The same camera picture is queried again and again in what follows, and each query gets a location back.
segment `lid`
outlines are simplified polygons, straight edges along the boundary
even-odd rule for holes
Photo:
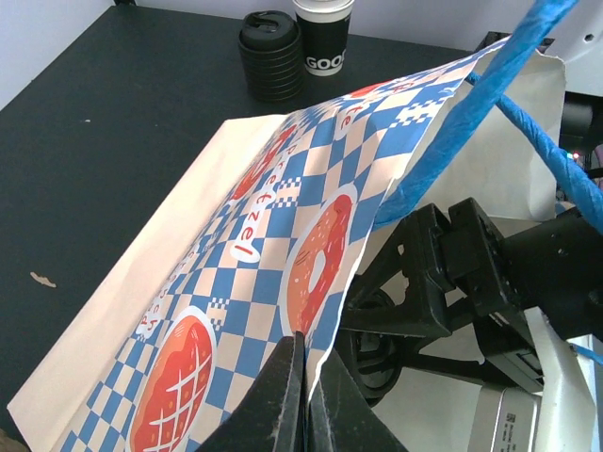
[[[287,47],[298,36],[295,21],[282,11],[258,11],[243,19],[241,43],[256,51],[274,51]]]

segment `disposable paper cup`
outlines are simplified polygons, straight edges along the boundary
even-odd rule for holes
[[[327,76],[341,71],[353,4],[354,0],[293,0],[305,68],[312,75]]]

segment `beige paper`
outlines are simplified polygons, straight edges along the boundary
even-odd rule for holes
[[[284,118],[222,125],[10,401],[8,410],[32,450],[55,445],[199,228]]]

